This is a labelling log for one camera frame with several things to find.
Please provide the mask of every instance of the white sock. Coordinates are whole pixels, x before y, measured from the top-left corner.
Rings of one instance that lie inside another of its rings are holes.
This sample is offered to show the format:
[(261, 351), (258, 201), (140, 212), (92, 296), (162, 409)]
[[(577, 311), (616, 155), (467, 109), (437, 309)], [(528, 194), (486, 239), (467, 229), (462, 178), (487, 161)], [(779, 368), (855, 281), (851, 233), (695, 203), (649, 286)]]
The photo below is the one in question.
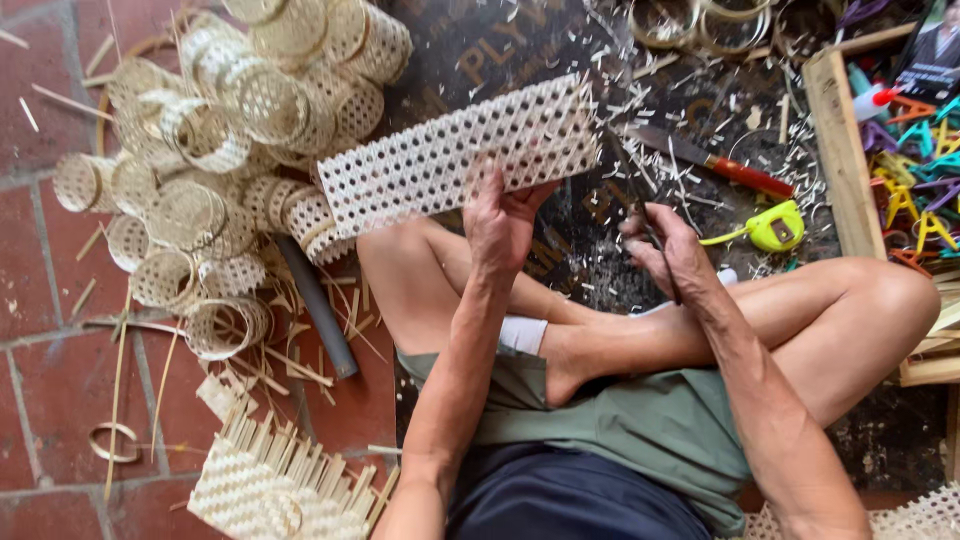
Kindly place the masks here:
[(542, 319), (506, 315), (500, 327), (500, 343), (528, 355), (536, 355), (545, 331), (546, 321)]

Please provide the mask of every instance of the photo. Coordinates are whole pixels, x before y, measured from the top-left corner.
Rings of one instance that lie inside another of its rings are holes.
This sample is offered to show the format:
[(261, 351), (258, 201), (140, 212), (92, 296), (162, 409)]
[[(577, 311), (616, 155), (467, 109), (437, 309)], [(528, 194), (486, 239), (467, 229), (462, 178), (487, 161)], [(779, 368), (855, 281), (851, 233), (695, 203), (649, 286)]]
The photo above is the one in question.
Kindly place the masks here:
[(946, 101), (960, 82), (960, 0), (936, 0), (923, 26), (904, 51), (897, 77), (902, 93), (931, 102)]

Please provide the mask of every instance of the plastic bottle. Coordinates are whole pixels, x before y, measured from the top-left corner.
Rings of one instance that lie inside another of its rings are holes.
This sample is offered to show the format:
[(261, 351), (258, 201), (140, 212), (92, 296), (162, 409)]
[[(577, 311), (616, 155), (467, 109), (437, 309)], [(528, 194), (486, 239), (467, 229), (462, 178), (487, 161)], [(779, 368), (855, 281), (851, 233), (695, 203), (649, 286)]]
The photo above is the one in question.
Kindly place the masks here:
[(857, 122), (863, 122), (885, 110), (889, 110), (890, 102), (899, 93), (899, 88), (884, 88), (883, 85), (873, 85), (868, 91), (853, 98), (853, 117), (856, 118)]

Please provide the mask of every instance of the leg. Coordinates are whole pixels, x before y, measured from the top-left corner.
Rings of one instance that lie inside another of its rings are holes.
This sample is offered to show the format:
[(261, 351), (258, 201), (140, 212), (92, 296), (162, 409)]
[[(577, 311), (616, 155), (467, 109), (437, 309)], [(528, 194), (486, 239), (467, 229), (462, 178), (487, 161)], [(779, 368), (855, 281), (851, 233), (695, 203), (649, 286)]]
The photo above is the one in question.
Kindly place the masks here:
[[(742, 283), (732, 287), (731, 294), (824, 426), (909, 355), (940, 307), (936, 289), (920, 274), (865, 258), (817, 262)], [(699, 324), (682, 307), (620, 324), (548, 326), (540, 355), (548, 360), (552, 404), (603, 375), (712, 362)]]
[[(365, 235), (357, 250), (398, 346), (410, 354), (439, 351), (469, 274), (465, 240), (420, 220)], [(909, 354), (939, 307), (935, 289), (919, 275), (855, 258), (742, 283), (731, 294), (823, 424)], [(552, 405), (603, 375), (712, 362), (699, 325), (682, 307), (628, 319), (562, 300), (526, 276), (517, 278), (511, 298), (513, 313), (574, 323), (548, 325), (540, 347)], [(903, 313), (912, 317), (904, 320)]]

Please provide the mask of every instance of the hand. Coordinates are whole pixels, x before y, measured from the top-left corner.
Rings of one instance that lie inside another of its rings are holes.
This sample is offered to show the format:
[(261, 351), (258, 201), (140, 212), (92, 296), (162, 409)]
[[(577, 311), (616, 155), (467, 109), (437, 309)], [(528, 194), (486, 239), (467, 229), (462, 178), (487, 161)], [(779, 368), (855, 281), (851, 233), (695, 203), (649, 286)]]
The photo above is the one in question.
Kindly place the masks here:
[[(633, 214), (619, 225), (627, 237), (623, 246), (630, 252), (631, 262), (637, 268), (646, 268), (657, 287), (672, 300), (670, 272), (685, 302), (694, 301), (715, 287), (722, 288), (707, 252), (700, 245), (697, 234), (670, 207), (647, 203), (647, 215), (663, 245), (663, 254), (646, 239), (639, 216)], [(663, 259), (670, 264), (669, 271)]]
[(473, 271), (509, 278), (523, 267), (533, 240), (534, 216), (559, 182), (503, 192), (503, 171), (487, 159), (464, 206), (464, 229)]

